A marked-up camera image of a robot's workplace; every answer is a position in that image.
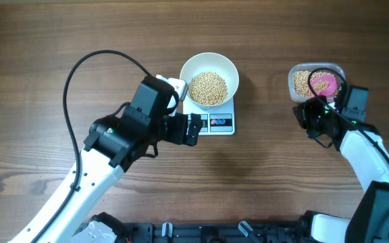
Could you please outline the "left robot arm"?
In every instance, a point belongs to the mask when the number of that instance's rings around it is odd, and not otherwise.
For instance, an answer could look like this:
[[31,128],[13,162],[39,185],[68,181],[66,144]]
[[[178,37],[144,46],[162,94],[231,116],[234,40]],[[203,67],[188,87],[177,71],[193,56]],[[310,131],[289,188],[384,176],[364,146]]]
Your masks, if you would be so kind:
[[176,107],[188,84],[175,78],[145,76],[133,100],[115,113],[97,119],[73,166],[34,219],[13,242],[67,242],[98,200],[128,171],[133,162],[148,157],[161,140],[195,146],[201,117],[184,115]]

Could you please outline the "pink measuring scoop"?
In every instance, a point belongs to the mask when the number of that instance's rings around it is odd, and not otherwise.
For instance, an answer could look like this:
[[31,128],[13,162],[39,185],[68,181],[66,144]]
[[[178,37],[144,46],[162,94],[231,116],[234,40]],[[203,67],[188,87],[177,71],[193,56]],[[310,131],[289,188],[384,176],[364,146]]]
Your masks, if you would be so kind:
[[323,91],[320,95],[323,95],[325,97],[334,96],[336,91],[337,91],[337,88],[338,88],[335,77],[331,74],[326,74],[326,75],[322,75],[320,77],[317,77],[311,81],[311,83],[310,83],[311,87],[313,88],[313,85],[320,80],[327,80],[330,84],[329,87],[325,91]]

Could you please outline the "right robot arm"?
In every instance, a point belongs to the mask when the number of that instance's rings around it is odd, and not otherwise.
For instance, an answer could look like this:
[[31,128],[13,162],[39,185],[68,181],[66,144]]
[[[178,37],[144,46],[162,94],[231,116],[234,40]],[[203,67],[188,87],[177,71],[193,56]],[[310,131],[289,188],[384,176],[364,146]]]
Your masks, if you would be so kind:
[[342,85],[332,105],[319,95],[293,109],[310,139],[331,138],[364,191],[350,219],[312,215],[309,235],[317,242],[389,242],[389,154],[378,129],[364,122],[368,94],[367,88]]

